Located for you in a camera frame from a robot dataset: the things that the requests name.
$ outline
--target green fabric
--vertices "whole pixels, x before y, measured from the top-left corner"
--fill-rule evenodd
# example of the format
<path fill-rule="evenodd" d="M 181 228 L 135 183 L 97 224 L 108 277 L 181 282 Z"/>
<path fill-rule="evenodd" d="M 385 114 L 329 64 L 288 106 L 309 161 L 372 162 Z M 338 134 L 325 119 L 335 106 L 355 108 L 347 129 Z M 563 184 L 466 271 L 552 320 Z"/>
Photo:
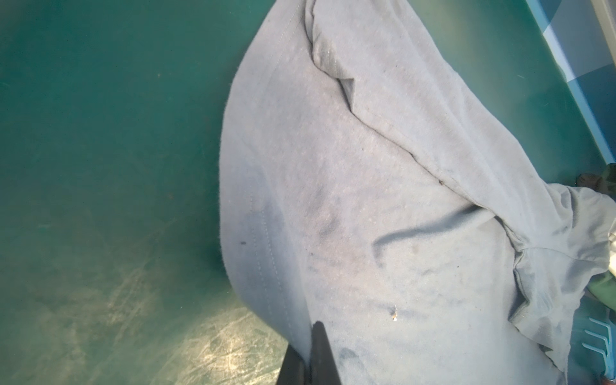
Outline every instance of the green fabric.
<path fill-rule="evenodd" d="M 588 284 L 588 291 L 605 306 L 616 310 L 616 277 L 612 273 L 595 275 Z"/>

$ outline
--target floor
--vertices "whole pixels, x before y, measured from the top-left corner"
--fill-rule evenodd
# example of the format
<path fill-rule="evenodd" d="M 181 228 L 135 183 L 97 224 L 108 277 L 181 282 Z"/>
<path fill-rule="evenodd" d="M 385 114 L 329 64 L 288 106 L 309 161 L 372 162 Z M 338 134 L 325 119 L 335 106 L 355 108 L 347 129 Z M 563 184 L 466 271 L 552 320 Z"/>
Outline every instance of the floor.
<path fill-rule="evenodd" d="M 0 383 L 274 382 L 286 342 L 225 276 L 216 166 L 272 3 L 0 5 Z M 602 169 L 524 0 L 411 3 L 544 179 Z"/>

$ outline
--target fabric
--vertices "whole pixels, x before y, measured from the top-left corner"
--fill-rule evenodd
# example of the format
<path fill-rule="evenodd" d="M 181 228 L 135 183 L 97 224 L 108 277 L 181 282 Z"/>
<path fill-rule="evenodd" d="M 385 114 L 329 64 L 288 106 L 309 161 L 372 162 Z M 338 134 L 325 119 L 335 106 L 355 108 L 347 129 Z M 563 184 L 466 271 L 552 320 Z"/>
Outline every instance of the fabric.
<path fill-rule="evenodd" d="M 564 383 L 616 204 L 545 184 L 404 0 L 278 0 L 220 173 L 230 281 L 305 360 L 320 320 L 346 384 Z"/>

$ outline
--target gray cloth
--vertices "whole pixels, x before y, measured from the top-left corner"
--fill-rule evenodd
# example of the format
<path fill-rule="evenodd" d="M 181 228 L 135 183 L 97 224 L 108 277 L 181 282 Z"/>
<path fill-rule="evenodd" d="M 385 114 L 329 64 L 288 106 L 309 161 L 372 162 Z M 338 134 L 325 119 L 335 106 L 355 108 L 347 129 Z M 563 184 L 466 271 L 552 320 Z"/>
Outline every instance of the gray cloth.
<path fill-rule="evenodd" d="M 220 171 L 235 291 L 306 360 L 322 321 L 343 383 L 564 382 L 616 205 L 545 184 L 404 0 L 278 0 Z"/>

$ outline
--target scratched table surface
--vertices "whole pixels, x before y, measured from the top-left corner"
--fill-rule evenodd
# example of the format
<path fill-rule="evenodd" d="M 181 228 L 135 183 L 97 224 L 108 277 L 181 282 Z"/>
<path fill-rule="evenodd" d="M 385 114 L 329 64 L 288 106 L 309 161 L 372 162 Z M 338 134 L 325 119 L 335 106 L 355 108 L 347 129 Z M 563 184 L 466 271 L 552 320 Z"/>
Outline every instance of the scratched table surface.
<path fill-rule="evenodd" d="M 273 0 L 0 3 L 0 383 L 272 384 L 286 342 L 218 241 L 222 112 Z M 412 0 L 571 183 L 601 158 L 524 0 Z"/>

